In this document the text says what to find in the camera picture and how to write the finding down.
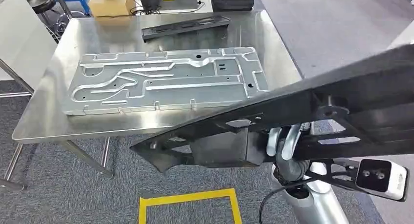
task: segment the yellow floor marking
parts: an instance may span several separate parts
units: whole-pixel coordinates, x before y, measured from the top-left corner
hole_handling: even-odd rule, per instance
[[[146,223],[146,208],[149,206],[176,204],[188,201],[199,201],[212,198],[230,197],[231,210],[233,212],[233,219],[235,224],[242,224],[242,217],[240,215],[239,205],[237,203],[236,190],[234,188],[203,191],[197,193],[190,193],[175,196],[161,196],[156,198],[144,199],[140,197],[140,207],[138,211],[138,224]]]

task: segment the white device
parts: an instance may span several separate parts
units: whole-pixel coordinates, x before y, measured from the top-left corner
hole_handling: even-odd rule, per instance
[[[403,201],[407,177],[407,169],[394,162],[362,159],[355,183],[373,195]]]

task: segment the stamped metal sheet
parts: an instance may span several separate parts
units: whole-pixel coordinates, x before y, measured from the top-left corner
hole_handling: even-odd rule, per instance
[[[266,91],[252,47],[88,54],[62,109],[88,115],[221,107]]]

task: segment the floor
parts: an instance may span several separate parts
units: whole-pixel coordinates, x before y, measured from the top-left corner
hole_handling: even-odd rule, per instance
[[[305,77],[384,50],[414,20],[410,0],[262,0]],[[0,92],[17,90],[0,82]],[[0,174],[13,153],[11,133],[28,98],[0,99]],[[234,187],[242,221],[258,223],[261,199],[274,185],[269,165],[258,168],[208,169],[177,166],[164,174],[128,149],[137,137],[111,142],[109,167],[116,177],[106,179],[52,143],[27,145],[13,180],[29,184],[24,192],[0,190],[0,223],[136,223],[138,198],[158,197]],[[79,141],[100,158],[104,139]],[[397,157],[407,166],[411,156]],[[364,194],[335,189],[352,224],[408,223],[407,203],[373,200]],[[265,208],[265,223],[297,223],[281,196]],[[156,206],[148,223],[232,223],[227,198]]]

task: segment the black case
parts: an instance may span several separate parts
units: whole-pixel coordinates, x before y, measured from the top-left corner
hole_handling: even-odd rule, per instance
[[[214,12],[250,11],[254,0],[211,0]]]

